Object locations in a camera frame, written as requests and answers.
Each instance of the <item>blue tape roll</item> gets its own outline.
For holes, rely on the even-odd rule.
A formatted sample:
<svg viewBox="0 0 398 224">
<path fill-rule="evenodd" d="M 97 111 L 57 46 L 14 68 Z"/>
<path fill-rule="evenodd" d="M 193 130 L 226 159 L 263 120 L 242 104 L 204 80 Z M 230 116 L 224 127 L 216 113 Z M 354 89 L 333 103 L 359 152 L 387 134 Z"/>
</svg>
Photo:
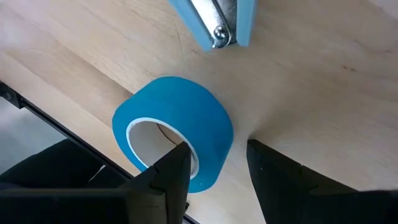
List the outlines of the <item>blue tape roll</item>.
<svg viewBox="0 0 398 224">
<path fill-rule="evenodd" d="M 141 171 L 175 147 L 157 124 L 178 134 L 193 152 L 189 192 L 210 188 L 233 141 L 231 120 L 218 100 L 190 80 L 163 77 L 121 104 L 113 116 L 113 133 Z"/>
</svg>

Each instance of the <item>black plastic part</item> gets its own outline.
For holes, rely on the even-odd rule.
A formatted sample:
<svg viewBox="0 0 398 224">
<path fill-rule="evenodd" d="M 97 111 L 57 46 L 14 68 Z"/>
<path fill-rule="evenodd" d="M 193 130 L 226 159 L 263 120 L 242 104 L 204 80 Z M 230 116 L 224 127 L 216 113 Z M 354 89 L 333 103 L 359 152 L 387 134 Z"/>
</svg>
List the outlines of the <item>black plastic part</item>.
<svg viewBox="0 0 398 224">
<path fill-rule="evenodd" d="M 0 223 L 181 224 L 190 161 L 183 142 L 119 188 L 2 190 Z"/>
<path fill-rule="evenodd" d="M 0 82 L 0 96 L 16 106 L 18 109 L 24 107 L 21 96 L 2 82 Z"/>
<path fill-rule="evenodd" d="M 255 139 L 247 159 L 267 224 L 398 223 L 396 191 L 357 192 Z"/>
</svg>

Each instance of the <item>white cardboard core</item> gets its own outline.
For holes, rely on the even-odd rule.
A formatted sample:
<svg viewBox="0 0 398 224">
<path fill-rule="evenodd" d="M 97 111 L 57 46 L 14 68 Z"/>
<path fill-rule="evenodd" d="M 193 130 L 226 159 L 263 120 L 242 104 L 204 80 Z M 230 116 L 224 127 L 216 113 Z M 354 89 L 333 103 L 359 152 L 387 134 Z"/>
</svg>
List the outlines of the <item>white cardboard core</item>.
<svg viewBox="0 0 398 224">
<path fill-rule="evenodd" d="M 191 179 L 194 178 L 199 171 L 198 156 L 195 149 L 179 131 L 163 121 L 153 118 L 137 118 L 131 121 L 126 130 L 126 137 L 132 153 L 144 166 L 150 167 L 176 147 L 157 124 L 169 128 L 188 144 L 192 152 Z"/>
</svg>

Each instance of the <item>screw head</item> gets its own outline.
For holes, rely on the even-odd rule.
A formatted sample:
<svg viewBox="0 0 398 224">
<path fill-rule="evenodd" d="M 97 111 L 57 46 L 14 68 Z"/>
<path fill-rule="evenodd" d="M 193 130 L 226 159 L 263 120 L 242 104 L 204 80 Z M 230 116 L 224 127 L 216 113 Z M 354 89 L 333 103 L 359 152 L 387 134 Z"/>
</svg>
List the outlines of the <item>screw head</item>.
<svg viewBox="0 0 398 224">
<path fill-rule="evenodd" d="M 218 40 L 223 40 L 227 37 L 228 33 L 226 31 L 226 29 L 223 26 L 217 26 L 214 31 L 214 36 L 218 39 Z"/>
</svg>

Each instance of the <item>wooden surface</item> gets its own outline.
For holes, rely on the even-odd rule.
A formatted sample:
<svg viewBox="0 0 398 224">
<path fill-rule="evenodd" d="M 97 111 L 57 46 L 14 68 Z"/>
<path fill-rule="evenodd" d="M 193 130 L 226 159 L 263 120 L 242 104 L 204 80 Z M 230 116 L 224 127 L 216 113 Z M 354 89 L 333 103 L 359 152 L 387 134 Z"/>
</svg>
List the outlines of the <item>wooden surface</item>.
<svg viewBox="0 0 398 224">
<path fill-rule="evenodd" d="M 0 0 L 0 79 L 132 174 L 115 109 L 164 74 L 219 99 L 235 142 L 201 223 L 264 223 L 246 139 L 360 190 L 398 188 L 398 3 L 260 0 L 252 43 L 204 53 L 166 0 Z"/>
</svg>

